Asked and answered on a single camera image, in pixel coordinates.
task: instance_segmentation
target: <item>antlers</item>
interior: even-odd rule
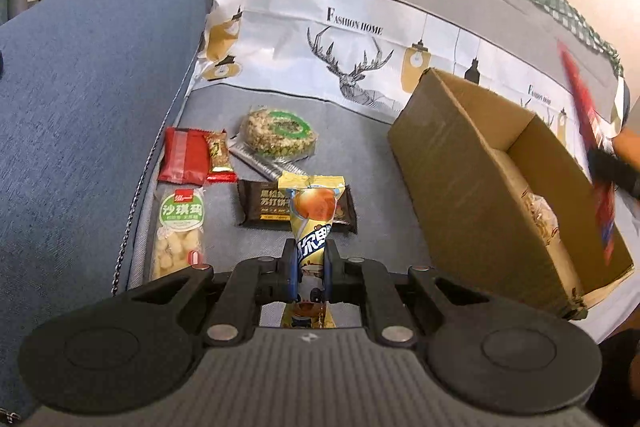
[[[311,28],[307,28],[306,41],[309,43],[311,52],[320,60],[328,64],[327,69],[331,71],[333,74],[337,74],[338,76],[340,76],[341,74],[344,74],[344,73],[342,73],[342,71],[340,71],[340,68],[338,67],[338,59],[331,54],[331,52],[334,49],[334,43],[332,42],[331,45],[329,45],[329,48],[327,49],[326,53],[322,52],[322,46],[320,45],[320,39],[322,38],[322,35],[330,27],[331,26],[327,26],[324,30],[318,33],[318,35],[316,35],[316,40],[314,41],[313,44],[311,43]]]
[[[326,53],[322,52],[320,39],[322,39],[322,35],[324,35],[324,32],[327,31],[330,27],[331,26],[327,26],[324,30],[318,33],[318,35],[316,35],[316,39],[313,44],[311,43],[311,28],[307,28],[306,40],[309,43],[311,52],[320,60],[328,64],[327,69],[329,71],[331,71],[333,74],[336,74],[338,76],[341,76],[341,75],[346,76],[347,74],[344,73],[343,71],[340,71],[340,68],[338,67],[338,59],[332,55],[332,51],[334,49],[334,43],[332,42],[329,45],[329,47],[326,50]],[[367,61],[367,52],[366,51],[364,52],[364,57],[362,59],[362,62],[354,65],[353,71],[351,71],[351,73],[348,74],[348,76],[354,78],[355,80],[362,80],[364,78],[364,75],[362,73],[364,73],[365,71],[379,70],[382,66],[384,66],[389,61],[389,59],[391,58],[391,55],[394,54],[392,50],[387,55],[385,60],[382,60],[382,51],[380,50],[380,46],[376,42],[376,39],[374,39],[373,37],[372,39],[373,39],[373,43],[376,45],[376,50],[377,50],[376,58],[374,58],[369,64]]]
[[[361,73],[364,73],[365,71],[373,71],[373,70],[379,70],[382,66],[384,66],[389,59],[391,58],[391,55],[394,54],[394,51],[391,50],[391,53],[389,53],[387,55],[387,57],[385,58],[385,60],[383,60],[382,62],[380,62],[380,59],[382,58],[382,51],[380,50],[380,46],[378,45],[378,43],[376,42],[376,39],[373,39],[373,43],[376,45],[376,49],[377,49],[377,53],[376,53],[376,58],[374,58],[370,64],[367,63],[367,52],[364,51],[364,57],[362,59],[362,62],[360,62],[359,64],[356,64],[353,67],[353,71],[351,71],[351,76],[363,76],[360,75]]]

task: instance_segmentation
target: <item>sachima package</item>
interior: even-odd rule
[[[176,188],[165,194],[151,260],[151,279],[205,262],[204,193],[201,188]]]

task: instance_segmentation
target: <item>clear plastic bag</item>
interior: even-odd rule
[[[529,192],[528,190],[522,195],[522,201],[529,209],[533,222],[540,233],[540,237],[548,246],[551,239],[558,234],[558,218],[551,209],[545,198]]]
[[[252,150],[275,162],[312,156],[318,139],[302,118],[272,108],[251,111],[242,122],[240,136]]]
[[[238,137],[229,140],[229,152],[243,163],[249,165],[254,171],[273,182],[282,176],[284,171],[293,172],[294,174],[306,174],[305,171],[291,162],[276,163],[264,156],[260,156]]]
[[[151,260],[151,279],[205,262],[204,192],[169,190],[161,200]]]

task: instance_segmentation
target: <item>green label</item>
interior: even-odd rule
[[[202,197],[195,190],[187,197],[182,192],[185,191],[179,190],[164,198],[160,206],[160,224],[186,232],[202,226],[204,205]]]
[[[302,118],[286,111],[271,111],[269,116],[275,120],[271,130],[275,134],[287,138],[306,138],[311,133],[311,127]]]

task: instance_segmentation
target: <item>red snack package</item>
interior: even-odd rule
[[[202,187],[209,173],[207,131],[168,127],[164,131],[164,159],[158,181]]]
[[[206,132],[205,140],[209,152],[209,183],[236,183],[238,176],[229,161],[229,151],[226,148],[226,131]]]
[[[558,44],[564,72],[571,86],[574,97],[575,112],[584,149],[589,151],[600,146],[602,131],[598,123],[598,116],[591,100],[591,94],[580,79],[580,71],[571,58],[564,44]],[[600,227],[602,245],[604,247],[604,263],[609,266],[613,252],[613,221],[614,221],[614,188],[613,183],[593,179],[593,196],[596,207],[596,222]]]

